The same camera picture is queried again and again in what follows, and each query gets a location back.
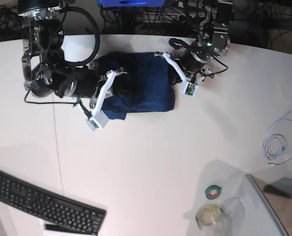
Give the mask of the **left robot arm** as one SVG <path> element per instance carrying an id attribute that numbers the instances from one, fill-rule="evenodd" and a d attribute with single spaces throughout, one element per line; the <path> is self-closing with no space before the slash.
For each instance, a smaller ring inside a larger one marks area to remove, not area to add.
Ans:
<path id="1" fill-rule="evenodd" d="M 190 16 L 188 1 L 184 0 L 182 4 L 187 23 L 196 30 L 196 39 L 188 44 L 171 38 L 169 45 L 175 50 L 184 50 L 178 59 L 172 58 L 172 61 L 181 69 L 186 81 L 194 84 L 198 75 L 213 78 L 229 69 L 218 58 L 228 52 L 233 3 L 230 0 L 198 0 L 195 17 Z"/>

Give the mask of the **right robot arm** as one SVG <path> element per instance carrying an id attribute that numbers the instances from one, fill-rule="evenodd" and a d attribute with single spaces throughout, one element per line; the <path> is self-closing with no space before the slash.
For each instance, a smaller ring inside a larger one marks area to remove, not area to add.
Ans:
<path id="1" fill-rule="evenodd" d="M 90 22 L 94 32 L 94 48 L 81 61 L 67 61 L 61 48 L 64 41 L 63 22 L 54 13 L 82 14 Z M 23 75 L 27 94 L 43 98 L 54 93 L 57 97 L 72 97 L 73 106 L 82 106 L 82 98 L 95 99 L 103 92 L 107 75 L 97 68 L 90 69 L 100 47 L 98 24 L 83 8 L 73 6 L 72 0 L 20 0 L 18 15 L 22 20 L 24 54 Z"/>

